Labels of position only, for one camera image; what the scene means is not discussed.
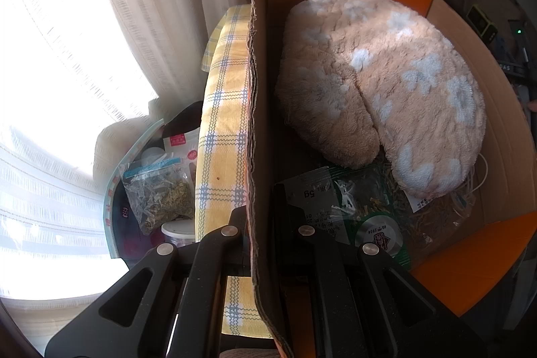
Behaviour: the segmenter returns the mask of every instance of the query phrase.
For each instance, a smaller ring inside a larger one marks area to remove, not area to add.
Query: red logo
[[[377,246],[382,247],[385,251],[388,250],[388,242],[391,240],[390,237],[386,237],[383,232],[378,232],[375,234],[374,240]]]
[[[172,146],[180,146],[181,144],[186,143],[186,138],[184,134],[179,134],[178,136],[170,137],[170,144]]]

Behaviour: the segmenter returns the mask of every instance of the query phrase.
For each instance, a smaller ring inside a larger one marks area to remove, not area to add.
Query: triangular cutout
[[[384,277],[405,326],[415,325],[417,322],[434,315],[434,307],[423,296],[420,296],[395,270],[385,270]]]
[[[148,268],[139,271],[134,278],[99,308],[99,315],[119,325],[129,327],[152,276],[153,273]]]

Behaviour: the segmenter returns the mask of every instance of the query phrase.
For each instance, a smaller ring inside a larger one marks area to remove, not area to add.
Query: sheer curtain
[[[202,99],[208,29],[245,0],[0,0],[0,297],[43,352],[121,275],[103,189]]]

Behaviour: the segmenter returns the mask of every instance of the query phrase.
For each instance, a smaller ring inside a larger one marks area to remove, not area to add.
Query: u-shaped pillow
[[[328,160],[366,165],[379,142],[414,196],[458,187],[477,159],[485,106],[460,54],[392,0],[307,0],[291,9],[276,95]]]

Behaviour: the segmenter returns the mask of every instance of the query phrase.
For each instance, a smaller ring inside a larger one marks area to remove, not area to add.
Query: white plastic lid
[[[170,237],[195,239],[194,220],[192,219],[167,221],[160,229],[162,234]]]

